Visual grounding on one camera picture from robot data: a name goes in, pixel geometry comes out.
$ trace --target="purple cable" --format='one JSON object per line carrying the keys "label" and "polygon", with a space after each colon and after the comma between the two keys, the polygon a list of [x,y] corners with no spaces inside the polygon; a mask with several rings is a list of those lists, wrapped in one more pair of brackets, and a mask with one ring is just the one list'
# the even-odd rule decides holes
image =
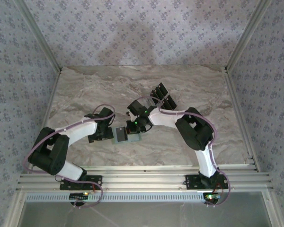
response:
{"label": "purple cable", "polygon": [[[26,167],[26,162],[27,162],[27,160],[28,160],[28,157],[31,156],[31,154],[32,154],[42,143],[44,143],[47,139],[51,138],[51,137],[54,136],[55,134],[58,134],[58,133],[60,133],[60,132],[62,132],[62,131],[66,131],[66,130],[72,129],[73,127],[76,127],[76,126],[78,126],[78,125],[80,125],[80,124],[83,124],[83,123],[87,123],[87,122],[91,122],[91,121],[102,121],[102,120],[106,120],[106,119],[108,119],[108,118],[110,118],[110,117],[112,117],[112,116],[115,115],[115,108],[114,108],[112,105],[110,105],[110,104],[101,104],[101,105],[97,106],[97,107],[95,108],[95,110],[93,111],[93,113],[94,113],[100,106],[103,106],[103,105],[107,105],[107,106],[111,107],[111,108],[113,109],[113,113],[112,113],[111,115],[107,116],[107,117],[86,119],[86,120],[84,120],[84,121],[82,121],[82,122],[76,122],[76,123],[74,123],[74,124],[71,124],[71,125],[69,125],[69,126],[63,128],[63,129],[59,129],[59,130],[57,130],[57,131],[54,131],[53,133],[51,133],[51,134],[49,134],[48,136],[44,137],[44,138],[43,138],[42,140],[40,140],[40,141],[30,150],[30,152],[25,156],[25,158],[24,158],[23,161],[22,161],[22,166],[23,166],[23,168],[24,168],[25,170],[27,170],[29,173],[38,173],[38,174],[39,174],[39,173],[42,173],[42,174],[46,174],[45,171],[31,170],[31,169],[27,168],[27,167]],[[95,183],[95,182],[92,182],[92,181],[74,181],[74,180],[69,179],[69,178],[64,178],[64,179],[66,179],[67,181],[70,181],[70,182],[74,182],[74,183],[90,183],[90,184],[93,184],[93,185],[98,186],[98,187],[100,188],[100,190],[101,190],[101,196],[100,196],[100,198],[98,199],[97,202],[95,202],[95,203],[93,203],[93,204],[90,204],[90,205],[86,205],[86,206],[84,206],[84,207],[86,207],[86,208],[88,208],[88,207],[93,207],[93,206],[97,205],[98,203],[100,203],[100,201],[101,201],[101,199],[102,199],[102,197],[103,197],[103,188],[101,187],[101,185],[99,185],[99,184],[97,184],[97,183]]]}
{"label": "purple cable", "polygon": [[200,118],[200,119],[206,121],[206,122],[211,126],[211,128],[213,129],[214,135],[213,135],[212,141],[210,141],[210,143],[208,144],[210,160],[211,160],[211,162],[212,162],[212,165],[213,165],[214,169],[215,169],[218,173],[220,173],[220,174],[222,174],[222,175],[225,176],[225,178],[226,178],[226,180],[227,180],[227,185],[228,185],[228,193],[227,193],[226,198],[225,198],[221,203],[219,203],[219,204],[217,204],[217,205],[215,205],[215,204],[213,204],[213,203],[211,203],[211,202],[206,202],[206,203],[207,203],[207,204],[210,204],[210,205],[213,205],[213,206],[220,206],[220,205],[222,205],[223,203],[225,203],[225,202],[228,200],[229,195],[230,195],[230,193],[231,193],[231,183],[230,183],[230,181],[229,181],[228,176],[227,176],[223,171],[221,171],[220,169],[218,169],[218,167],[216,166],[216,164],[215,164],[215,162],[214,162],[214,160],[213,160],[212,144],[214,143],[214,141],[216,140],[216,137],[217,137],[217,129],[215,128],[215,126],[213,125],[213,123],[211,123],[207,118],[205,118],[205,117],[203,117],[203,116],[201,116],[201,115],[198,115],[198,114],[196,114],[196,113],[190,113],[190,112],[169,113],[169,112],[165,112],[165,111],[161,110],[161,108],[160,108],[160,107],[163,105],[162,101],[161,101],[160,99],[156,98],[156,97],[152,97],[152,96],[142,96],[142,97],[140,97],[140,98],[137,98],[136,100],[143,99],[143,98],[153,98],[153,99],[158,100],[158,101],[161,103],[161,105],[158,106],[158,109],[159,109],[159,111],[160,111],[162,114],[167,114],[167,115],[182,115],[182,114],[183,114],[183,115],[191,115],[191,116],[194,116],[194,117],[197,117],[197,118]]}

